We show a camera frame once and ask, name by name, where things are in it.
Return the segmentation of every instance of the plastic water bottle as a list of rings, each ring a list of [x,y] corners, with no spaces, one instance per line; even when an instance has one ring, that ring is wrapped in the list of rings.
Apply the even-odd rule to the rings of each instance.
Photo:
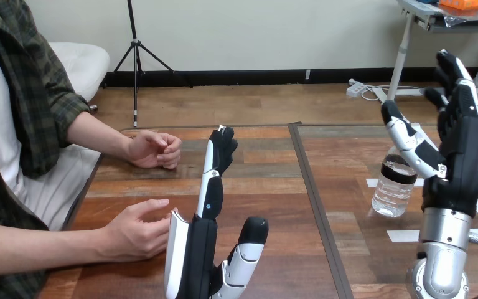
[[[396,146],[388,151],[382,162],[372,206],[378,213],[398,217],[408,207],[417,172],[400,156]]]

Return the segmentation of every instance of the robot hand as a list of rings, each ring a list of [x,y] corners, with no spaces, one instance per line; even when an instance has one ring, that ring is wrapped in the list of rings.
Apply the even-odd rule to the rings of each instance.
[[[191,222],[171,211],[164,277],[167,299],[236,299],[250,281],[268,236],[268,221],[249,217],[228,259],[213,264],[223,202],[222,174],[237,149],[233,129],[220,126],[208,140],[199,203]]]
[[[402,157],[425,178],[424,220],[408,289],[419,299],[466,298],[464,265],[478,200],[478,99],[459,59],[442,50],[437,60],[436,78],[445,94],[432,88],[424,94],[439,111],[439,148],[420,127],[411,127],[395,102],[383,104],[382,117]]]

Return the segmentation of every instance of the white chair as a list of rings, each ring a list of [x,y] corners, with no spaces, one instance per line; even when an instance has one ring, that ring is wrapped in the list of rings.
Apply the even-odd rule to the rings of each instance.
[[[107,74],[110,63],[107,51],[96,45],[74,42],[50,42],[49,44],[65,67],[76,93],[90,102]],[[97,109],[96,105],[91,105],[93,112]]]

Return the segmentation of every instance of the power strip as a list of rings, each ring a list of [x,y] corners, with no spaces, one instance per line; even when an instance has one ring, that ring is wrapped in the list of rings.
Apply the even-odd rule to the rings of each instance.
[[[362,93],[366,90],[366,85],[356,81],[354,82],[351,87],[347,89],[346,95],[356,98],[362,95]]]

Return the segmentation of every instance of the green plaid shirt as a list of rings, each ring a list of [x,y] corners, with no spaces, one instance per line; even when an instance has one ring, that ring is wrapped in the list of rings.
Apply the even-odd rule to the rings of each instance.
[[[67,130],[87,102],[77,95],[65,69],[39,34],[24,0],[0,0],[0,66],[10,89],[21,169],[36,178],[56,165],[68,146]],[[0,225],[48,230],[8,188],[0,173]],[[45,272],[0,276],[0,298],[33,298]]]

